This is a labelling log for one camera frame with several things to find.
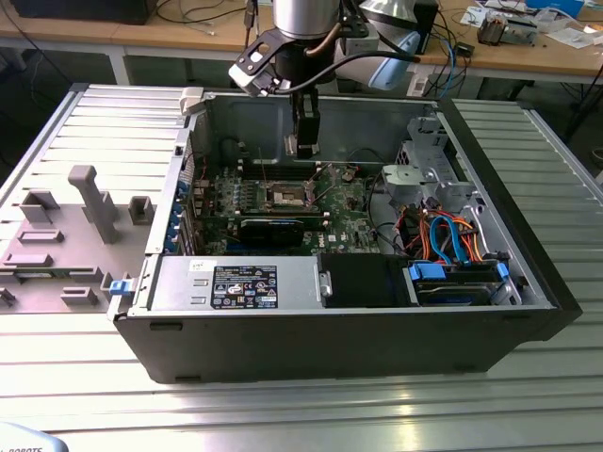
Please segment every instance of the black computer case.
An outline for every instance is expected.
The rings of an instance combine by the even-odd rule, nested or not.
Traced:
[[[157,0],[10,0],[21,17],[143,25]]]

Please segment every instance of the green circuit board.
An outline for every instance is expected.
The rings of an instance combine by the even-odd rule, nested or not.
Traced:
[[[312,191],[317,199],[310,205],[307,198],[304,205],[299,202],[304,181],[241,180],[228,172],[215,176],[205,193],[208,199],[202,204],[203,210],[198,213],[204,253],[307,256],[321,252],[379,252],[367,218],[365,179],[354,177],[351,181],[344,181],[343,174],[351,172],[345,165],[334,166],[324,172],[313,185]],[[270,189],[274,192],[272,196],[280,197],[283,205],[273,202],[267,207]],[[281,196],[277,190],[293,194],[288,199],[287,193]],[[237,226],[242,219],[252,218],[254,214],[280,218],[284,211],[288,218],[300,220],[307,226],[300,246],[277,250],[249,249],[238,242]],[[292,213],[296,211],[299,211],[298,216]]]

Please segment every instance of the black sticker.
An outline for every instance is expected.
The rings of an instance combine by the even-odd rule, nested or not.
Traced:
[[[217,266],[214,271],[211,307],[277,308],[276,266]]]

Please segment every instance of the wooden desk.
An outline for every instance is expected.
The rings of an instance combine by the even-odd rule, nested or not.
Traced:
[[[242,50],[245,31],[243,12],[216,19],[207,27],[216,33],[209,36],[184,24],[171,24],[154,15],[146,25],[126,25],[99,22],[62,21],[53,19],[24,19],[17,15],[8,0],[8,10],[17,24],[42,49],[101,53],[109,56],[116,80],[129,84],[124,58],[126,56],[181,57],[192,59],[233,60]],[[443,12],[451,30],[468,44],[475,46],[469,75],[512,79],[591,83],[603,63],[603,47],[589,46],[573,49],[546,36],[539,36],[534,47],[503,44],[489,47],[477,42],[477,28],[458,24],[462,11],[470,0],[441,0]],[[183,0],[184,9],[208,6],[213,0]],[[226,0],[218,8],[191,13],[194,18],[213,16],[242,8],[242,0]],[[180,20],[176,0],[162,9],[163,15]],[[273,27],[271,8],[260,11],[261,31]],[[603,20],[603,13],[585,9],[581,20]],[[8,19],[0,12],[0,46],[31,47]],[[413,83],[418,85],[429,74],[439,72],[447,57],[439,43],[431,39],[422,62],[413,65]]]
[[[594,77],[603,63],[603,46],[591,45],[583,49],[574,49],[545,35],[539,35],[533,47],[513,44],[492,47],[480,44],[478,43],[478,28],[459,24],[463,17],[463,10],[473,2],[470,0],[443,0],[442,4],[448,26],[458,37],[457,39],[475,47],[470,66],[473,69],[522,73],[567,73]],[[603,12],[585,9],[585,13],[579,18],[585,21],[589,19],[603,21]],[[442,20],[438,18],[437,23],[442,24]],[[426,64],[447,64],[447,58],[436,39],[432,39],[429,43],[422,61]]]

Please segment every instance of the motherboard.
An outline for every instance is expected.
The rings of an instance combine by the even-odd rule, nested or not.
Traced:
[[[361,174],[347,163],[289,170],[254,165],[202,179],[194,190],[200,252],[379,252],[367,215],[367,183],[374,176]]]

